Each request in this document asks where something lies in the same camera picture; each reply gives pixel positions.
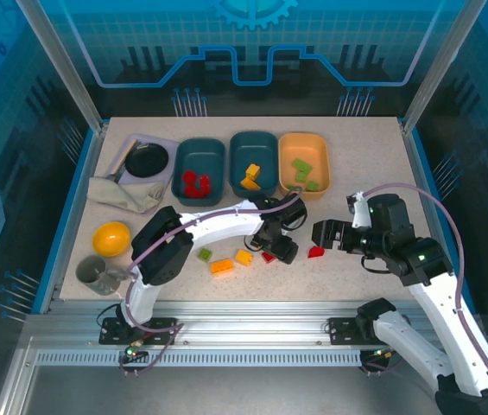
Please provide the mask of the long orange lego brick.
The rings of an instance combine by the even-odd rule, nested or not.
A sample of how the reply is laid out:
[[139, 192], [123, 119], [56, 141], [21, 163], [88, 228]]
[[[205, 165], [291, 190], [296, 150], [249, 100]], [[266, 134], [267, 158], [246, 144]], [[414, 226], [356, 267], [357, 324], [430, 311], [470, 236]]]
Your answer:
[[213, 276], [221, 275], [233, 269], [234, 264], [231, 259], [221, 259], [210, 264], [210, 271]]

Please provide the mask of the cream yellow plastic container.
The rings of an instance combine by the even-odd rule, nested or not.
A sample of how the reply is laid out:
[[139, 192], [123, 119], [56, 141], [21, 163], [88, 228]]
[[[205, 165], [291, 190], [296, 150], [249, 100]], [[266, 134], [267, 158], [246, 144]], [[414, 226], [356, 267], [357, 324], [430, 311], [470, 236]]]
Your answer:
[[[279, 138], [279, 184], [283, 192], [289, 185], [301, 186], [303, 200], [317, 201], [321, 199], [331, 187], [332, 173], [330, 158], [325, 138], [309, 132], [290, 132]], [[291, 163], [299, 158], [309, 163], [313, 169], [307, 175], [305, 182], [297, 182], [296, 170]], [[319, 184], [316, 192], [307, 192], [306, 183], [314, 181]]]

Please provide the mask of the teal plastic container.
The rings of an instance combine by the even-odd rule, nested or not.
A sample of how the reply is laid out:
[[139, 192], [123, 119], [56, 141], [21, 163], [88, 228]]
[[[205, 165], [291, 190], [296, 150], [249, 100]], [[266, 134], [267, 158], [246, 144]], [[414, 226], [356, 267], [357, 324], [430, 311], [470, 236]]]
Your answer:
[[[216, 138], [195, 137], [183, 141], [175, 155], [171, 193], [184, 206], [212, 207], [220, 203], [225, 185], [225, 145]], [[210, 192], [203, 197], [190, 197], [184, 181], [187, 172], [195, 174], [193, 187], [200, 190], [202, 176], [207, 176]]]
[[[241, 181], [251, 164], [259, 167], [255, 183], [258, 191], [246, 189]], [[229, 183], [236, 197], [250, 198], [257, 193], [273, 195], [279, 184], [278, 139], [267, 131], [241, 131], [230, 140]]]

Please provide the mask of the small circuit board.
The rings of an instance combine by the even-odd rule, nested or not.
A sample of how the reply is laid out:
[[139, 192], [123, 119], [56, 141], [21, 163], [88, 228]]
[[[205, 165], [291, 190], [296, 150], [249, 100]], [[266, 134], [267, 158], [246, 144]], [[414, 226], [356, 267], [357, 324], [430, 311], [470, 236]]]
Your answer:
[[145, 355], [145, 353], [141, 351], [142, 345], [143, 345], [143, 341], [141, 340], [132, 342], [124, 350], [122, 361], [124, 363], [127, 363], [142, 358]]
[[378, 365], [387, 365], [391, 356], [394, 354], [393, 348], [380, 348], [376, 350], [367, 350], [363, 356], [363, 360], [367, 363], [375, 363]]

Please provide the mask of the lavender tray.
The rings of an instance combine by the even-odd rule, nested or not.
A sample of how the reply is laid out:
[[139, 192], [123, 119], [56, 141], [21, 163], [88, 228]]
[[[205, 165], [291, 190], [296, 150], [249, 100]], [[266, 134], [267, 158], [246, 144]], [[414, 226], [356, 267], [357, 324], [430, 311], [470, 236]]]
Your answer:
[[[165, 168], [165, 170], [163, 170], [161, 173], [159, 173], [156, 176], [151, 176], [147, 178], [137, 178], [130, 175], [126, 171], [125, 160], [124, 160], [124, 165], [122, 166], [122, 168], [117, 172], [115, 176], [111, 176], [110, 175], [111, 169], [114, 167], [117, 160], [121, 156], [121, 153], [128, 146], [128, 144], [131, 142], [132, 139], [135, 139], [137, 141], [134, 147], [136, 147], [138, 144], [146, 144], [146, 143], [159, 144], [160, 146], [164, 147], [167, 150], [169, 155], [168, 165]], [[166, 185], [169, 183], [172, 174], [174, 172], [174, 159], [179, 144], [180, 144], [179, 142], [167, 140], [164, 138], [152, 137], [152, 136], [137, 134], [137, 133], [130, 134], [127, 138], [125, 138], [124, 143], [119, 147], [117, 154], [113, 157], [113, 160], [111, 161], [109, 168], [105, 172], [105, 178], [114, 181], [115, 183], [118, 184], [163, 182]]]

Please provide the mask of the black bowl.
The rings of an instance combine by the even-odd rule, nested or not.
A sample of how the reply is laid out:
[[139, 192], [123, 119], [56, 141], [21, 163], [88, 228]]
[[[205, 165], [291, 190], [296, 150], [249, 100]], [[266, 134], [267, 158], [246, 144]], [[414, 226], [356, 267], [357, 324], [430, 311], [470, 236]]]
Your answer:
[[125, 169], [134, 177], [147, 178], [165, 170], [168, 160], [167, 150], [159, 144], [138, 144], [125, 158]]

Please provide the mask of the yellow bowl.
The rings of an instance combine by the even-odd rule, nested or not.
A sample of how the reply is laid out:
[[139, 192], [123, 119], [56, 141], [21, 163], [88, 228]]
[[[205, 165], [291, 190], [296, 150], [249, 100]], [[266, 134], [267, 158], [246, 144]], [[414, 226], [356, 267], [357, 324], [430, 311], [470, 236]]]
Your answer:
[[127, 225], [110, 221], [101, 225], [92, 236], [92, 249], [102, 257], [113, 258], [123, 254], [130, 245], [131, 233]]

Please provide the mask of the beige cloth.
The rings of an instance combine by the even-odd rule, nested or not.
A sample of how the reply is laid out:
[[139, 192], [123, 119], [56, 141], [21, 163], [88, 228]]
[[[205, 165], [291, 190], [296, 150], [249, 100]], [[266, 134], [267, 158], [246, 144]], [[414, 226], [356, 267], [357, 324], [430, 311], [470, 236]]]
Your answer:
[[87, 198], [97, 203], [144, 214], [156, 208], [165, 189], [163, 182], [118, 184], [104, 177], [89, 179]]

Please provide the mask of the wooden stick utensil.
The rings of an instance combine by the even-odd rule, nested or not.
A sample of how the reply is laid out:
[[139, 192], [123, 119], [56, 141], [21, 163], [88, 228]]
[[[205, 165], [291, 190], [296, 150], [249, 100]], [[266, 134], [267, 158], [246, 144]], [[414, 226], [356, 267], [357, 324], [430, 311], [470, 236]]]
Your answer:
[[132, 150], [132, 148], [136, 145], [136, 143], [137, 141], [135, 139], [132, 139], [131, 142], [128, 144], [128, 146], [123, 150], [116, 164], [111, 169], [111, 173], [110, 173], [111, 176], [115, 176], [117, 172], [122, 168], [122, 166], [124, 165], [124, 160], [128, 156], [129, 152]]

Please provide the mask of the grey mug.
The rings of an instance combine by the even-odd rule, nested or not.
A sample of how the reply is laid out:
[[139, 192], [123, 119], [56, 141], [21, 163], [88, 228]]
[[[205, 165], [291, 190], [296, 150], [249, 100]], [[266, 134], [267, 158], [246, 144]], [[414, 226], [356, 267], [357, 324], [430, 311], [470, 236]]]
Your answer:
[[113, 294], [129, 278], [126, 270], [109, 266], [97, 255], [82, 259], [76, 267], [75, 276], [80, 283], [100, 296]]

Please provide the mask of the blue table edge strip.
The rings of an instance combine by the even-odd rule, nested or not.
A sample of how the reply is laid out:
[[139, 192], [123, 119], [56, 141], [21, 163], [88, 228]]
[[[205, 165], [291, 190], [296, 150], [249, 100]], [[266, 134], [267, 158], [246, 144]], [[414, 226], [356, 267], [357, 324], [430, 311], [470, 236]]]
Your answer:
[[30, 311], [32, 315], [48, 312], [57, 281], [64, 275], [69, 257], [68, 246], [73, 242], [75, 233], [73, 223], [81, 216], [83, 187], [87, 183], [89, 168], [95, 165], [92, 157], [95, 154], [96, 145], [99, 144], [99, 139], [98, 133], [88, 131], [33, 301]]

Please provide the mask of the aluminium front rail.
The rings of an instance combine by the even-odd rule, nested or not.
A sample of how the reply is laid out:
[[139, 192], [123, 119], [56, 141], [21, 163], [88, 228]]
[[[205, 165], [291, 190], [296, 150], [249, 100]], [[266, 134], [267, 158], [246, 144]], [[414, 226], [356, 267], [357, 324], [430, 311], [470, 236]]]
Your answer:
[[[361, 305], [362, 301], [158, 301], [153, 315], [183, 323], [175, 343], [178, 349], [327, 349], [327, 320], [353, 318]], [[106, 301], [53, 301], [48, 313], [26, 318], [19, 345], [95, 348], [96, 317], [106, 306]]]

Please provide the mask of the aluminium frame post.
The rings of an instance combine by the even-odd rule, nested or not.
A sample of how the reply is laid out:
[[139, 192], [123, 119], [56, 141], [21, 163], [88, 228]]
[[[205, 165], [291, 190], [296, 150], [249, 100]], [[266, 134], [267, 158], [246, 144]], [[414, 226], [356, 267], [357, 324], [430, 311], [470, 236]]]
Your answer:
[[40, 2], [38, 0], [15, 1], [83, 118], [94, 133], [100, 133], [103, 129], [103, 120], [98, 109]]
[[426, 77], [412, 99], [402, 121], [402, 132], [410, 135], [421, 115], [426, 110], [447, 70], [456, 59], [460, 48], [469, 35], [473, 24], [486, 5], [487, 0], [465, 0], [462, 9], [447, 33], [447, 37], [434, 57]]

